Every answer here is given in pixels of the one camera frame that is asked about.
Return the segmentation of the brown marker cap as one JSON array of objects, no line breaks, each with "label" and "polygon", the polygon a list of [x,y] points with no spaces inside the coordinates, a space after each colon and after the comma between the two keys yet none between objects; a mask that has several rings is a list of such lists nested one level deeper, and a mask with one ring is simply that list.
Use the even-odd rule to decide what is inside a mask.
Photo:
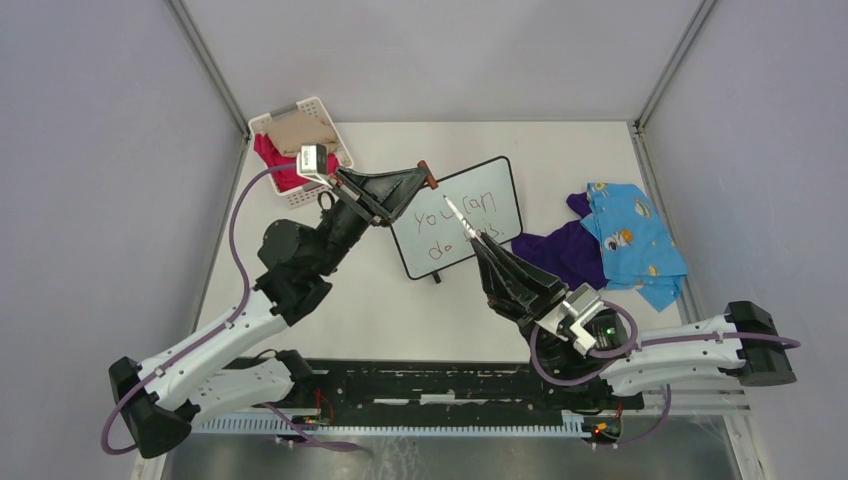
[{"label": "brown marker cap", "polygon": [[437,182],[436,178],[434,177],[434,175],[433,175],[429,165],[427,164],[427,162],[425,160],[420,160],[416,164],[416,167],[425,174],[424,185],[426,187],[428,187],[430,190],[437,189],[438,188],[438,182]]}]

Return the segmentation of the black framed whiteboard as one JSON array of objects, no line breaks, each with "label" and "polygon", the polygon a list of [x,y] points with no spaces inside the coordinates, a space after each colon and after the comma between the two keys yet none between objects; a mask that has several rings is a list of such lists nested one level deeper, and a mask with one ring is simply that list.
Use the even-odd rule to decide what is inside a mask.
[{"label": "black framed whiteboard", "polygon": [[406,275],[423,279],[474,255],[456,215],[503,244],[523,232],[510,160],[499,156],[424,188],[391,226]]}]

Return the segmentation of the white whiteboard marker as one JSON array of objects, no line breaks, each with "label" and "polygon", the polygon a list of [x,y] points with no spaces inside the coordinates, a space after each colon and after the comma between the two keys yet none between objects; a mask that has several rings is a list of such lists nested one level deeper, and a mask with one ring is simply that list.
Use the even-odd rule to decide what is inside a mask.
[{"label": "white whiteboard marker", "polygon": [[466,219],[466,217],[461,213],[460,209],[455,205],[455,203],[446,195],[443,196],[443,199],[449,209],[452,211],[453,216],[457,219],[457,221],[462,225],[463,230],[467,233],[470,239],[479,239],[479,232],[471,225],[471,223]]}]

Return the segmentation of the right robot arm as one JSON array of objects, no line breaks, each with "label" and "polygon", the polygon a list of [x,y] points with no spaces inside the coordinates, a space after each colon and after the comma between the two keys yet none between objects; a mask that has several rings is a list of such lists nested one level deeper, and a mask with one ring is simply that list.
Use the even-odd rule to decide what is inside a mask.
[{"label": "right robot arm", "polygon": [[486,233],[469,241],[488,305],[518,327],[533,370],[550,385],[577,388],[591,408],[688,380],[731,378],[743,387],[797,380],[788,353],[799,341],[781,336],[772,316],[750,301],[706,320],[642,331],[592,286],[571,289]]}]

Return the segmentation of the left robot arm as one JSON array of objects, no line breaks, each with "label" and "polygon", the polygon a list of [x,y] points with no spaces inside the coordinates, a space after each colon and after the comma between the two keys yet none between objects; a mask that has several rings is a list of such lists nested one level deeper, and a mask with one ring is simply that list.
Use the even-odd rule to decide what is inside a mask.
[{"label": "left robot arm", "polygon": [[310,369],[296,352],[281,352],[246,369],[231,369],[238,355],[310,315],[331,291],[329,277],[372,227],[392,225],[423,188],[437,183],[427,164],[364,174],[340,167],[328,176],[335,201],[316,226],[272,222],[258,256],[265,272],[244,279],[236,305],[215,322],[143,361],[122,357],[108,370],[115,400],[101,430],[110,455],[112,425],[122,420],[132,450],[145,459],[182,443],[192,430],[254,405],[306,405],[314,394]]}]

